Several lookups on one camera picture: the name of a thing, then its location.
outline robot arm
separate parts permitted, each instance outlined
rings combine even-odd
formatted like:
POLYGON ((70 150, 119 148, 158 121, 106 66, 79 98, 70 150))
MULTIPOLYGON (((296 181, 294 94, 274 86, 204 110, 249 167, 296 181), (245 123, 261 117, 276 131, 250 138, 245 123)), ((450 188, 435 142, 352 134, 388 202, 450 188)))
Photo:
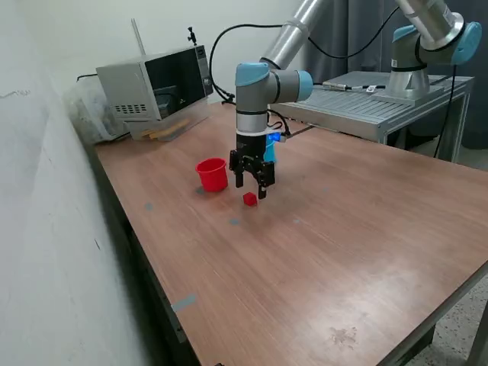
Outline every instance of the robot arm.
POLYGON ((236 70, 236 149, 230 152, 230 170, 236 187, 243 173, 258 182, 259 199, 275 183, 275 164, 263 161, 268 135, 268 104, 303 101, 310 97, 313 80, 308 72, 285 70, 307 41, 329 0, 304 0, 281 28, 277 40, 259 63, 242 63, 236 70))
MULTIPOLYGON (((412 98, 429 93, 427 63, 459 65, 475 53, 481 38, 478 23, 465 24, 451 13, 444 0, 396 0, 413 24, 396 30, 390 84, 386 93, 412 98)), ((308 72, 286 70, 305 44, 329 0, 304 0, 259 63, 242 63, 236 69, 236 149, 230 152, 230 169, 236 187, 243 185, 243 173, 258 182, 259 199, 275 183, 275 165, 265 162, 268 105, 307 99, 313 90, 308 72)))
POLYGON ((452 13, 444 0, 396 0, 412 25, 393 34, 390 81, 377 100, 412 104, 432 90, 427 64, 461 65, 475 54, 482 29, 452 13))

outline white wall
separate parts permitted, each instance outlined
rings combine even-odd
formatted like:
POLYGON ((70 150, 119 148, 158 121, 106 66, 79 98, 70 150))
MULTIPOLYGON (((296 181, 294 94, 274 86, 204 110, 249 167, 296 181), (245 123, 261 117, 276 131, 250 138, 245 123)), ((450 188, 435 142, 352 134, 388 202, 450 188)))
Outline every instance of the white wall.
MULTIPOLYGON (((190 45, 193 26, 208 54, 217 35, 239 23, 281 24, 300 0, 18 0, 57 90, 65 92, 77 75, 95 67, 139 56, 131 18, 136 18, 146 52, 190 45)), ((257 61, 278 35, 276 29, 228 33, 215 55, 214 78, 234 89, 236 65, 257 61)), ((298 67, 297 57, 291 67, 298 67)))
POLYGON ((120 227, 14 1, 1 4, 0 364, 148 365, 120 227))

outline blue light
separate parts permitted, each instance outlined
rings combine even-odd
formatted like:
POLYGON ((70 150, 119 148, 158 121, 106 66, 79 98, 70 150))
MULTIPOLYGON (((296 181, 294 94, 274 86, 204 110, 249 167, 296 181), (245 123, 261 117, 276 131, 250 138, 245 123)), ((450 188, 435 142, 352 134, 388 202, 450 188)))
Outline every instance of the blue light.
POLYGON ((270 133, 268 135, 268 140, 270 141, 280 141, 280 138, 281 138, 281 134, 279 132, 275 132, 275 133, 270 133))

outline red cube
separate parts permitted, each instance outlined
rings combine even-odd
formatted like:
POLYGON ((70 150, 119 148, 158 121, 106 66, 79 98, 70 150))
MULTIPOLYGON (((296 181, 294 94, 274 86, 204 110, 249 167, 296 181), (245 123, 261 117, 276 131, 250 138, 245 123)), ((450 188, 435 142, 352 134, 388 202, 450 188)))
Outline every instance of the red cube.
POLYGON ((248 206, 255 206, 258 204, 258 198, 254 193, 248 192, 242 196, 244 203, 248 206))

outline metal workbench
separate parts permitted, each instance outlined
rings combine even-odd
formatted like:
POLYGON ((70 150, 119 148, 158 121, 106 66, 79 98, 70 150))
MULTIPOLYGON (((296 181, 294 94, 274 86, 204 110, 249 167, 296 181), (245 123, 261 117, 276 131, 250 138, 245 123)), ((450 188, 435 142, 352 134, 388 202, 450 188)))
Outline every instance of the metal workbench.
MULTIPOLYGON (((389 77, 387 72, 354 71, 329 81, 350 86, 387 85, 389 77)), ((444 76, 429 78, 435 84, 444 76)), ((295 120, 386 144, 391 133, 444 107, 449 101, 451 83, 451 78, 438 82, 437 85, 444 86, 443 94, 417 107, 375 101, 365 92, 325 90, 319 85, 306 101, 275 104, 273 109, 295 120)), ((450 117, 439 148, 440 159, 458 160, 473 83, 474 78, 456 77, 450 117)))

